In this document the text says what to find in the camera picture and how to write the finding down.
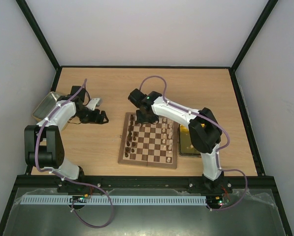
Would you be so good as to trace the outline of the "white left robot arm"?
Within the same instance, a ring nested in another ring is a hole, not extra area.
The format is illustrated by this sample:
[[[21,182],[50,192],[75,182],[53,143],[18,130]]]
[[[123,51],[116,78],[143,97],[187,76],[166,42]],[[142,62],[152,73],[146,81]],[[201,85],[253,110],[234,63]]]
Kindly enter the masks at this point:
[[[26,164],[63,179],[78,179],[83,170],[65,157],[61,131],[72,118],[79,118],[80,124],[108,123],[106,112],[98,109],[101,103],[101,98],[90,97],[84,85],[73,86],[70,94],[53,102],[45,98],[39,106],[44,117],[24,130]]]

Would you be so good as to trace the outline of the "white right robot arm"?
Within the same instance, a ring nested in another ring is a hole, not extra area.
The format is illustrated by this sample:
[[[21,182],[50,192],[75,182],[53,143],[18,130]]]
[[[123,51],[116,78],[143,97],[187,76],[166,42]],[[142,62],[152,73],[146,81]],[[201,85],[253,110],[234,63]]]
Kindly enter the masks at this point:
[[[210,109],[187,108],[156,91],[144,94],[137,88],[129,94],[128,100],[137,108],[139,123],[154,123],[162,116],[186,127],[191,144],[202,159],[204,188],[213,193],[221,187],[223,174],[218,152],[222,131]]]

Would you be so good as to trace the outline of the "wooden chess board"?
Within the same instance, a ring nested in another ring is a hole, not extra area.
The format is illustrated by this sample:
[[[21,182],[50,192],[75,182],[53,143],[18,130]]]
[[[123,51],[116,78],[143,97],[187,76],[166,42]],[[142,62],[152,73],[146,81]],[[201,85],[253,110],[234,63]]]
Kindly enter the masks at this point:
[[[160,116],[157,123],[140,124],[136,114],[125,115],[118,163],[144,167],[177,168],[178,123]],[[134,132],[138,132],[133,141]]]

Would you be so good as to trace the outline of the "silver metal tray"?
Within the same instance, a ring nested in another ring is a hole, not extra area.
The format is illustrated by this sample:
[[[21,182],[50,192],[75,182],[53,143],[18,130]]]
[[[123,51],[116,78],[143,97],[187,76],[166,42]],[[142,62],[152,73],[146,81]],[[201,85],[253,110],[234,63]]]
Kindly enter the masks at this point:
[[[37,122],[43,120],[53,110],[60,97],[61,94],[57,92],[49,92],[41,101],[41,103],[35,108],[32,113],[32,117]]]

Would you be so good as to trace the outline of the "gold metal tin tray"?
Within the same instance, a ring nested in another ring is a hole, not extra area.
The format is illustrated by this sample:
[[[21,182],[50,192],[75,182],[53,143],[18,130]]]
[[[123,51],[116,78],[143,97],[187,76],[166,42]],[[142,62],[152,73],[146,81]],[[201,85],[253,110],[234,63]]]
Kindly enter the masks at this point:
[[[201,158],[200,152],[192,145],[190,133],[186,127],[179,125],[178,136],[178,148],[180,156]]]

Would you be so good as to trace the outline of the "black frame rail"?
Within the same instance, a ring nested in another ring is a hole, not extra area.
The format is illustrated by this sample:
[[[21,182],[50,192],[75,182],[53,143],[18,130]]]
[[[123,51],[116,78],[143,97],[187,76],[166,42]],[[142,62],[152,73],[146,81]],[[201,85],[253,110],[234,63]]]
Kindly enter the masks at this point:
[[[226,190],[244,189],[244,177],[224,177],[221,183],[209,187],[204,184],[203,177],[119,177],[119,176],[85,176],[82,180],[104,190],[113,189],[174,189],[202,195],[221,194]],[[87,193],[90,188],[68,181],[62,181],[56,176],[19,175],[16,188],[57,188],[60,193]]]

